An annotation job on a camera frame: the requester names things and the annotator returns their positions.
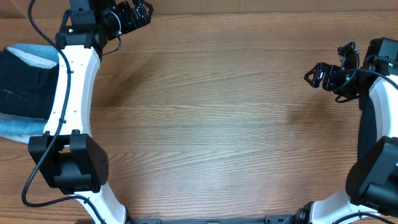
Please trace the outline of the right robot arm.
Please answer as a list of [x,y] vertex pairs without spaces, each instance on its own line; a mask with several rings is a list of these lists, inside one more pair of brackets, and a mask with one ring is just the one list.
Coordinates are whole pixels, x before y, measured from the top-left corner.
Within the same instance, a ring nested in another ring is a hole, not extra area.
[[337,103],[359,100],[362,112],[358,159],[345,188],[309,202],[284,223],[353,223],[397,216],[397,41],[373,39],[363,61],[354,42],[338,47],[341,65],[318,63],[304,79],[336,95]]

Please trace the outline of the folded blue jeans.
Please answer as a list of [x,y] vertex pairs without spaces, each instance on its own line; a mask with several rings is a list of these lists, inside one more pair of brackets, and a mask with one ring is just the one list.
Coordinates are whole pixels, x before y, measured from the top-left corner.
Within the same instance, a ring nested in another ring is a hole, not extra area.
[[[14,44],[12,47],[58,63],[58,53],[49,45]],[[1,113],[1,137],[27,144],[31,136],[43,133],[46,124],[46,119]]]

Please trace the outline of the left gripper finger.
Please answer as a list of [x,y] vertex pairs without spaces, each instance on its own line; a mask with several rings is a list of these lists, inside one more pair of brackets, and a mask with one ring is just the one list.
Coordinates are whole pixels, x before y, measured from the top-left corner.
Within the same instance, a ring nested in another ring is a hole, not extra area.
[[145,10],[146,10],[146,23],[150,24],[151,19],[152,19],[152,15],[153,15],[153,12],[154,12],[153,5],[150,4],[149,2],[145,1],[145,0],[142,0],[141,2],[142,2],[143,6],[145,7]]
[[144,5],[141,0],[132,0],[132,3],[134,5],[134,10],[137,14],[144,13]]

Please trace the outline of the black shorts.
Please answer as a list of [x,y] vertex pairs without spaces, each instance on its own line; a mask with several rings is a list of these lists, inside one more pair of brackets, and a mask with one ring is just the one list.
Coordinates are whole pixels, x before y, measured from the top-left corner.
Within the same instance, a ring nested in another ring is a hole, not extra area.
[[57,80],[57,62],[5,47],[1,52],[1,113],[48,119]]

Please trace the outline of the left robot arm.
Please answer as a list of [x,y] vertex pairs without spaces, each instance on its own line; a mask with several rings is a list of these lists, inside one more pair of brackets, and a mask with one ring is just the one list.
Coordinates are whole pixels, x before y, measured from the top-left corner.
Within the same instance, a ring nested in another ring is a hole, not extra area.
[[145,0],[72,1],[52,46],[58,53],[58,79],[50,116],[41,136],[29,139],[34,173],[63,200],[77,200],[94,223],[131,223],[128,209],[108,184],[107,153],[92,138],[93,85],[104,47],[148,25],[153,6]]

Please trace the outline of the dark navy garment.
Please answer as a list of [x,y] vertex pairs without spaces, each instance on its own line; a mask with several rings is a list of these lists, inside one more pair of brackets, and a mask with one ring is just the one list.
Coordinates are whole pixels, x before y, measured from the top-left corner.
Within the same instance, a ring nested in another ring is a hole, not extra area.
[[358,159],[361,160],[377,141],[377,127],[374,105],[369,96],[359,99],[359,109],[362,115],[358,133]]

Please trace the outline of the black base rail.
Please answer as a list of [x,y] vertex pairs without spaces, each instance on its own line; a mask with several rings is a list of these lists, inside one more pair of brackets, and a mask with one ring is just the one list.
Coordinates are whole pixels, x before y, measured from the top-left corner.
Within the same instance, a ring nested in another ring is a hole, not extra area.
[[264,218],[221,218],[221,219],[186,219],[161,220],[159,218],[130,219],[130,224],[304,224],[307,215],[266,215]]

